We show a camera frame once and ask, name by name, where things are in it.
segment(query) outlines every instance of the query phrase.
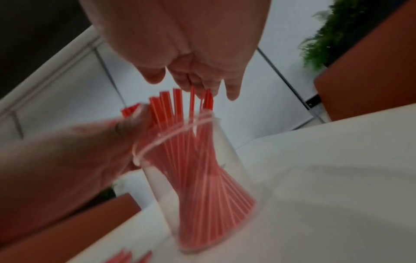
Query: white panel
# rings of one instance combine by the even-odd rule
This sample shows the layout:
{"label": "white panel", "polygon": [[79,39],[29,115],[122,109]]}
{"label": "white panel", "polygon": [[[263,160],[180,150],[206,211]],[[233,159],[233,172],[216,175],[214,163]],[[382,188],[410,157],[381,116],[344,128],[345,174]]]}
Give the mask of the white panel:
{"label": "white panel", "polygon": [[[162,83],[148,84],[107,44],[98,50],[128,104],[147,101],[160,90],[177,86],[169,73]],[[188,95],[183,97],[184,102],[189,100]],[[234,148],[258,137],[288,131],[310,118],[307,110],[257,52],[246,70],[241,96],[236,101],[229,101],[222,84],[214,99],[214,112],[222,120],[221,126]]]}
{"label": "white panel", "polygon": [[25,136],[120,117],[120,97],[94,53],[71,67],[17,111]]}
{"label": "white panel", "polygon": [[312,16],[327,10],[332,3],[333,0],[272,0],[259,44],[305,100],[316,94],[313,80],[319,73],[303,67],[299,45],[322,27],[322,23]]}
{"label": "white panel", "polygon": [[20,140],[12,118],[7,117],[0,123],[0,148]]}

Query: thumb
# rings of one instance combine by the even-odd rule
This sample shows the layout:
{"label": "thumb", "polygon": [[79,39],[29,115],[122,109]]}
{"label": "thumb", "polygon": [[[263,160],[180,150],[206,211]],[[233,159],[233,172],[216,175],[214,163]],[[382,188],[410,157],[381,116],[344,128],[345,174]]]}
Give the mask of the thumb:
{"label": "thumb", "polygon": [[130,117],[122,119],[106,129],[103,136],[110,142],[131,144],[150,128],[151,122],[152,115],[149,105],[141,104]]}

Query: plastic container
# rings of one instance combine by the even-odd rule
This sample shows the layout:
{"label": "plastic container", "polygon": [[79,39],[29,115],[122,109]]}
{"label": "plastic container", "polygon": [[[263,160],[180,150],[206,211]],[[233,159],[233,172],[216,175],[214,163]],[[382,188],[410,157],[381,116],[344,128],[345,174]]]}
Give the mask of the plastic container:
{"label": "plastic container", "polygon": [[153,127],[133,156],[182,252],[227,238],[252,217],[264,195],[209,110]]}

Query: white tabletop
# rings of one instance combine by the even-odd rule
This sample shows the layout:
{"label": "white tabletop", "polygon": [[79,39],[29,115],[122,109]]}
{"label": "white tabletop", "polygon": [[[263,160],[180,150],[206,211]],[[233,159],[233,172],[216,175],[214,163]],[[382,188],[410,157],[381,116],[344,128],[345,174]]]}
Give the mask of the white tabletop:
{"label": "white tabletop", "polygon": [[182,255],[156,204],[71,262],[124,247],[162,262],[416,262],[416,105],[256,139],[238,149],[273,189],[239,232]]}

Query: green plant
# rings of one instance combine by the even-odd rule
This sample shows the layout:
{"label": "green plant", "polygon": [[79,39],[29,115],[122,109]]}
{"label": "green plant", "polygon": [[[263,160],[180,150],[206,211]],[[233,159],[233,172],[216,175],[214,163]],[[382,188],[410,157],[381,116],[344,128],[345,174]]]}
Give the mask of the green plant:
{"label": "green plant", "polygon": [[329,10],[314,15],[325,22],[318,32],[299,46],[304,66],[320,70],[329,60],[330,48],[336,47],[357,25],[372,0],[335,0]]}

